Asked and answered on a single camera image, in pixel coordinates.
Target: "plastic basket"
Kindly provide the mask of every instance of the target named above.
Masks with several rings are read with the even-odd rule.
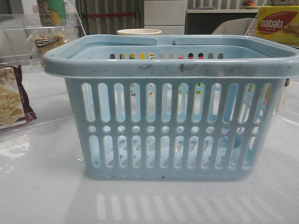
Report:
[[[99,176],[247,176],[299,70],[296,49],[233,35],[91,35],[44,60]]]

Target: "yellow snack box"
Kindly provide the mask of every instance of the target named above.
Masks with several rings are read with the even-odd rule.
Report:
[[[299,6],[260,7],[254,36],[299,46]]]

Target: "light blue basket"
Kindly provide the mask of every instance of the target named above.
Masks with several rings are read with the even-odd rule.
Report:
[[[44,60],[91,174],[218,180],[252,171],[298,55],[245,36],[91,35]]]

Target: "green cup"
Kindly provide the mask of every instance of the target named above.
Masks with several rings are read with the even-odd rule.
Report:
[[[64,0],[36,0],[42,26],[66,24]]]

